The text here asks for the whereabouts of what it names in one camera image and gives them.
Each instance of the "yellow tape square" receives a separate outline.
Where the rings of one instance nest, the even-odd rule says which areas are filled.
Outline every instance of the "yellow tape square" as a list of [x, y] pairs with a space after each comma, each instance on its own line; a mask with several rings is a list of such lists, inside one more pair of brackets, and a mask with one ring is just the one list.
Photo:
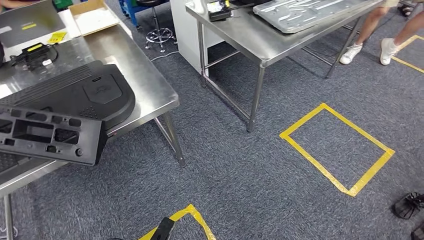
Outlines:
[[[385, 153], [371, 166], [370, 169], [368, 169], [368, 171], [366, 171], [366, 173], [349, 190], [344, 187], [323, 165], [321, 165], [321, 163], [315, 160], [315, 158], [313, 158], [308, 152], [306, 152], [297, 142], [295, 142], [290, 137], [290, 134], [292, 134], [296, 129], [298, 129], [300, 126], [302, 126], [304, 123], [313, 118], [322, 110], [327, 110], [328, 112], [336, 116], [338, 119], [340, 119], [342, 122], [347, 124], [349, 127], [355, 129], [362, 136], [364, 136], [365, 138], [367, 138], [379, 148], [385, 151]], [[310, 113], [302, 117], [295, 124], [287, 128], [287, 130], [283, 131], [279, 136], [280, 138], [286, 140], [289, 144], [291, 144], [300, 154], [302, 154], [310, 163], [312, 163], [324, 176], [326, 176], [331, 181], [331, 183], [335, 185], [337, 189], [339, 189], [342, 193], [345, 193], [352, 197], [355, 197], [362, 190], [362, 188], [364, 188], [364, 186], [374, 177], [374, 175], [384, 166], [384, 164], [387, 163], [387, 161], [393, 156], [393, 154], [395, 154], [394, 150], [385, 146], [383, 143], [381, 143], [380, 141], [372, 137], [370, 134], [359, 128], [353, 122], [347, 120], [344, 116], [336, 112], [334, 109], [332, 109], [325, 103], [321, 103], [317, 108], [315, 108]]]
[[[174, 215], [170, 216], [169, 219], [176, 222], [184, 217], [186, 214], [191, 214], [193, 218], [202, 226], [204, 233], [206, 234], [207, 240], [217, 240], [212, 233], [211, 229], [206, 224], [200, 212], [198, 212], [192, 204], [189, 204], [186, 208], [177, 211]], [[150, 240], [158, 227], [153, 228], [146, 235], [142, 236], [139, 240]]]
[[[414, 35], [414, 36], [412, 36], [412, 37], [410, 37], [408, 40], [406, 40], [404, 43], [402, 43], [400, 46], [399, 46], [399, 51], [400, 50], [402, 50], [403, 48], [405, 48], [406, 46], [408, 46], [409, 44], [411, 44], [413, 41], [415, 41], [415, 40], [422, 40], [422, 41], [424, 41], [424, 37], [422, 37], [422, 36], [418, 36], [418, 35]], [[391, 59], [393, 59], [393, 60], [395, 60], [396, 62], [398, 62], [398, 63], [401, 63], [401, 64], [403, 64], [403, 65], [406, 65], [406, 66], [408, 66], [408, 67], [410, 67], [410, 68], [413, 68], [413, 69], [415, 69], [415, 70], [417, 70], [417, 71], [419, 71], [419, 72], [421, 72], [422, 74], [424, 74], [424, 69], [422, 69], [422, 68], [419, 68], [419, 67], [417, 67], [417, 66], [415, 66], [415, 65], [412, 65], [412, 64], [410, 64], [409, 62], [406, 62], [406, 61], [404, 61], [404, 60], [402, 60], [402, 59], [400, 59], [400, 58], [397, 58], [397, 57], [395, 57], [395, 56], [392, 56], [391, 57]]]

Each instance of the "metal tray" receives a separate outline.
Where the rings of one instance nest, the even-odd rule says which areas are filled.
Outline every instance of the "metal tray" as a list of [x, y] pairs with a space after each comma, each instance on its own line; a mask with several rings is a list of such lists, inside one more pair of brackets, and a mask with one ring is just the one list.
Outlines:
[[272, 0], [253, 12], [285, 34], [293, 34], [370, 4], [370, 0]]

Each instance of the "laptop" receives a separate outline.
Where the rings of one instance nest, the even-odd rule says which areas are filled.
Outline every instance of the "laptop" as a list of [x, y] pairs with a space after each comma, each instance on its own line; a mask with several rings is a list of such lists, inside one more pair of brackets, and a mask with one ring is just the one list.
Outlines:
[[65, 25], [51, 0], [0, 13], [0, 42], [6, 48], [64, 28]]

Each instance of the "black object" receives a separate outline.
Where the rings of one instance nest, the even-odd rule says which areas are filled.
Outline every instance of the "black object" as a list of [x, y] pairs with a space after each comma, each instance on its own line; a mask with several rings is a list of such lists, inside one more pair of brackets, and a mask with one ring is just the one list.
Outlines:
[[424, 209], [424, 195], [411, 192], [391, 206], [393, 214], [401, 219], [410, 219]]
[[424, 222], [411, 233], [412, 240], [424, 240]]
[[100, 159], [108, 136], [101, 120], [0, 105], [0, 151], [83, 165]]
[[410, 7], [406, 4], [402, 4], [401, 6], [397, 7], [397, 10], [400, 12], [400, 14], [402, 14], [402, 16], [404, 16], [405, 18], [409, 17], [412, 13], [412, 11], [414, 10], [413, 7]]
[[157, 227], [156, 231], [154, 231], [153, 236], [151, 236], [150, 240], [169, 240], [171, 237], [171, 231], [174, 228], [175, 222], [171, 219], [164, 217]]
[[146, 7], [146, 8], [156, 7], [165, 2], [165, 0], [135, 0], [135, 1], [137, 2], [138, 6]]
[[211, 22], [224, 21], [228, 18], [231, 18], [231, 11], [232, 10], [236, 10], [236, 9], [240, 9], [240, 8], [248, 8], [248, 7], [252, 7], [254, 5], [253, 3], [249, 3], [249, 4], [245, 4], [245, 5], [238, 5], [238, 6], [235, 6], [235, 7], [229, 7], [226, 4], [226, 0], [218, 0], [216, 2], [218, 2], [221, 5], [221, 10], [216, 11], [216, 12], [209, 12], [209, 20]]
[[123, 122], [136, 97], [116, 65], [93, 61], [0, 99], [20, 106], [70, 116], [103, 120], [105, 129]]
[[239, 0], [243, 4], [253, 4], [254, 6], [271, 2], [272, 0]]
[[219, 0], [217, 2], [221, 6], [221, 10], [216, 12], [209, 12], [209, 20], [211, 22], [216, 22], [231, 18], [231, 9], [227, 6], [226, 0]]
[[[51, 49], [54, 49], [54, 55], [51, 54]], [[10, 56], [10, 65], [25, 64], [29, 70], [34, 70], [44, 65], [45, 61], [50, 60], [50, 63], [58, 59], [58, 51], [54, 45], [44, 45], [41, 42], [22, 49], [19, 56]]]
[[2, 42], [0, 41], [0, 67], [3, 65], [5, 60], [5, 49], [3, 48]]

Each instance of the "yellow label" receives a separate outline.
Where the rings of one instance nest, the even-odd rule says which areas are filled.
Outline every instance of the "yellow label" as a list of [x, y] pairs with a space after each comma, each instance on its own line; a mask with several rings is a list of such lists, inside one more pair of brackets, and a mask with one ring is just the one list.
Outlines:
[[43, 46], [42, 44], [35, 45], [35, 46], [33, 46], [33, 47], [29, 48], [29, 49], [28, 49], [28, 52], [32, 52], [32, 51], [34, 51], [34, 50], [36, 50], [36, 49], [41, 48], [42, 46]]
[[61, 42], [67, 33], [65, 31], [54, 32], [50, 39], [47, 41], [49, 44], [55, 44]]
[[24, 26], [24, 27], [22, 28], [22, 30], [27, 30], [27, 29], [33, 28], [33, 27], [35, 27], [35, 26], [37, 26], [37, 24], [35, 24], [35, 23], [30, 24], [30, 25], [26, 25], [26, 26]]

